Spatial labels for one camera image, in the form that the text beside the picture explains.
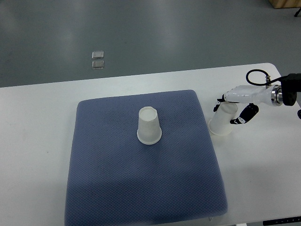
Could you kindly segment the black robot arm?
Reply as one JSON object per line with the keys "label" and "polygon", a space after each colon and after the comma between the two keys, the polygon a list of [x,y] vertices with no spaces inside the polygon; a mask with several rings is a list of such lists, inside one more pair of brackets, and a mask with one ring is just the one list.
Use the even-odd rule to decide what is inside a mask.
{"label": "black robot arm", "polygon": [[293,106],[297,100],[297,92],[301,91],[301,74],[291,73],[280,79],[283,104]]}

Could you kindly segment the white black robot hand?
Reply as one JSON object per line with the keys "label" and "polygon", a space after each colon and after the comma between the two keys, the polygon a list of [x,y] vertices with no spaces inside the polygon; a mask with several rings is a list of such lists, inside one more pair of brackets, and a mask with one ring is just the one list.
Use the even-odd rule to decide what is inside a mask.
{"label": "white black robot hand", "polygon": [[248,104],[240,115],[230,120],[230,124],[245,124],[249,122],[258,112],[258,104],[265,103],[270,106],[281,106],[283,95],[280,85],[273,85],[268,88],[240,85],[224,93],[217,99],[213,112],[216,112],[222,103]]}

